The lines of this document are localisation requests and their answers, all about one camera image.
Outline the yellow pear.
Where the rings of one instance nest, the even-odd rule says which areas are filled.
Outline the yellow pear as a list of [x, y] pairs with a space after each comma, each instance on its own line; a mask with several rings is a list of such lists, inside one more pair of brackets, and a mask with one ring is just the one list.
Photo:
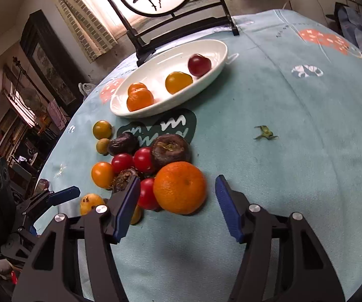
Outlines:
[[104, 205], [104, 199], [97, 194], [86, 194], [80, 201], [80, 214], [86, 215], [99, 205]]

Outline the small yellow loquat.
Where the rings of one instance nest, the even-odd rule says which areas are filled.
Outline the small yellow loquat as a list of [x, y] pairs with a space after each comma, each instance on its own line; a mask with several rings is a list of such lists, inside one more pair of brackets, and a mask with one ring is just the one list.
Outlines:
[[109, 154], [108, 148], [110, 142], [111, 141], [108, 138], [99, 139], [99, 141], [96, 143], [96, 151], [103, 156], [107, 156]]

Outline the red cherry tomato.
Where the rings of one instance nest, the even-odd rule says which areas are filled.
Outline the red cherry tomato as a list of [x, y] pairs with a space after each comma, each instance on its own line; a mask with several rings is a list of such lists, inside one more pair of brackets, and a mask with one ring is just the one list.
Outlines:
[[144, 174], [151, 174], [155, 172], [152, 162], [151, 148], [142, 147], [133, 156], [135, 168]]
[[111, 160], [111, 167], [115, 175], [133, 166], [134, 160], [130, 154], [117, 154]]
[[159, 210], [160, 205], [154, 195], [154, 178], [144, 179], [141, 182], [141, 191], [138, 205], [145, 210]]

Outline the greenish yellow orange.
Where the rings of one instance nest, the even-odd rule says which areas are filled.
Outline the greenish yellow orange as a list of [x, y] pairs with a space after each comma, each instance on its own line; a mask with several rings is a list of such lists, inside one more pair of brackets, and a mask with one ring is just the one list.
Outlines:
[[110, 139], [113, 135], [113, 126], [106, 120], [100, 120], [93, 125], [92, 131], [94, 137], [98, 140], [103, 138]]

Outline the large orange tangerine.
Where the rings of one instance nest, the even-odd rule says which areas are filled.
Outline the large orange tangerine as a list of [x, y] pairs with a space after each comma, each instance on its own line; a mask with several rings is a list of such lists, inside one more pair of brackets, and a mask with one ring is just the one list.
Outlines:
[[162, 209], [179, 215], [190, 215], [206, 201], [206, 178], [189, 162], [172, 162], [156, 174], [153, 192]]

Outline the small orange tangerine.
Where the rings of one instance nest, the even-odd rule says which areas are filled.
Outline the small orange tangerine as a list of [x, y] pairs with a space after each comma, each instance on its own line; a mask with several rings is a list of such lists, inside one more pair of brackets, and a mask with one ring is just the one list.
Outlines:
[[127, 109], [130, 112], [141, 110], [154, 104], [154, 96], [146, 88], [135, 89], [130, 92], [127, 98]]

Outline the yellow orange fruit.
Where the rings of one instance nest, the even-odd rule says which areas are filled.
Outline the yellow orange fruit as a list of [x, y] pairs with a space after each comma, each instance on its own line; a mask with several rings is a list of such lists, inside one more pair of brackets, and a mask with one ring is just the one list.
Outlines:
[[175, 94], [191, 84], [191, 75], [184, 72], [172, 72], [165, 79], [165, 87], [170, 94]]

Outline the dark red plum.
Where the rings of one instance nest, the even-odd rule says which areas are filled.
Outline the dark red plum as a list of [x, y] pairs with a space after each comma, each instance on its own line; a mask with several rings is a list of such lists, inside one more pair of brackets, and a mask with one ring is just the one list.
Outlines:
[[202, 77], [212, 68], [211, 60], [200, 54], [192, 55], [188, 60], [188, 70], [194, 77]]

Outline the dried brown husk fruit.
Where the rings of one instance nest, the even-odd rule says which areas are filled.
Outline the dried brown husk fruit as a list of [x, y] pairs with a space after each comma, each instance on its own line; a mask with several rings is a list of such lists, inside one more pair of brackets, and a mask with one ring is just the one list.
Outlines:
[[127, 187], [131, 177], [139, 177], [137, 170], [134, 167], [122, 170], [114, 179], [111, 185], [113, 193], [122, 192]]

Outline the white plastic bag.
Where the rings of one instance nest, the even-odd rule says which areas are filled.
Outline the white plastic bag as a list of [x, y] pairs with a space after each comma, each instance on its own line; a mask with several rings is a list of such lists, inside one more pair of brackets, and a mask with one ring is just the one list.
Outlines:
[[86, 100], [87, 97], [92, 93], [92, 91], [96, 88], [95, 84], [91, 83], [79, 83], [78, 89], [83, 96], [83, 100]]

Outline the dark wooden cabinet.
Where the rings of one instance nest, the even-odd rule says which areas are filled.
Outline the dark wooden cabinet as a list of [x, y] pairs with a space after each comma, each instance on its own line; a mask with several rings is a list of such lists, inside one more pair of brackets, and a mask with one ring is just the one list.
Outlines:
[[29, 15], [20, 46], [56, 103], [69, 116], [74, 115], [84, 98], [78, 85], [87, 79], [41, 10]]

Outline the green fruit stem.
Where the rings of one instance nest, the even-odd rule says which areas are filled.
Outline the green fruit stem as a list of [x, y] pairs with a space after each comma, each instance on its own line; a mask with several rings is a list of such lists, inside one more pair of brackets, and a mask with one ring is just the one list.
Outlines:
[[273, 132], [268, 128], [268, 126], [255, 126], [255, 128], [261, 131], [261, 134], [255, 137], [255, 140], [260, 140], [262, 138], [272, 140], [278, 138], [278, 136], [274, 135]]

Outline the light blue tablecloth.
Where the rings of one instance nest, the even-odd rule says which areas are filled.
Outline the light blue tablecloth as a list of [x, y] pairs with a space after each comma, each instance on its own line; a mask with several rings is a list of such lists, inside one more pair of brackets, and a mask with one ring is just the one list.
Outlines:
[[[337, 272], [346, 298], [362, 285], [362, 56], [287, 10], [237, 16], [240, 34], [211, 30], [225, 42], [227, 64], [199, 95], [153, 118], [114, 116], [100, 93], [125, 78], [137, 59], [124, 59], [87, 97], [64, 130], [40, 176], [55, 191], [75, 185], [108, 196], [91, 179], [102, 160], [96, 121], [130, 130], [150, 143], [161, 130], [192, 139], [192, 162], [205, 175], [208, 197], [192, 216], [147, 212], [113, 247], [130, 301], [227, 301], [244, 253], [230, 235], [214, 193], [218, 175], [277, 215], [301, 212]], [[268, 126], [278, 138], [255, 140]]]

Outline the white oval plate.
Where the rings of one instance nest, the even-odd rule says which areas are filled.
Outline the white oval plate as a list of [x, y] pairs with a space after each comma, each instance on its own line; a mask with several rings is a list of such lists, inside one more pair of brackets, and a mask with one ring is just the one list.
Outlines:
[[220, 40], [197, 40], [171, 48], [130, 74], [111, 97], [116, 116], [144, 118], [181, 105], [206, 89], [228, 56]]

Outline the round painted table screen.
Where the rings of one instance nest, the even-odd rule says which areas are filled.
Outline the round painted table screen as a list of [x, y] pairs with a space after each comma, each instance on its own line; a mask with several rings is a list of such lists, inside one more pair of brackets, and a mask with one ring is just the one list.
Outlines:
[[[111, 8], [118, 16], [122, 25], [125, 27], [126, 35], [135, 48], [138, 67], [147, 62], [147, 60], [150, 59], [161, 46], [169, 44], [172, 41], [178, 40], [187, 35], [192, 35], [194, 33], [214, 27], [228, 27], [234, 36], [238, 36], [240, 34], [236, 24], [234, 23], [234, 20], [232, 19], [225, 0], [218, 0], [217, 2], [182, 12], [181, 9], [186, 7], [190, 1], [191, 0], [120, 0], [120, 2], [128, 10], [139, 16], [144, 18], [165, 18], [165, 20], [160, 21], [159, 23], [152, 25], [147, 29], [138, 31], [124, 16], [123, 12], [120, 10], [115, 1], [107, 0]], [[223, 16], [209, 16], [207, 18], [188, 23], [156, 36], [149, 42], [146, 42], [143, 39], [143, 37], [147, 34], [154, 32], [172, 22], [175, 22], [176, 20], [181, 20], [193, 14], [217, 7], [222, 8], [224, 13]]]

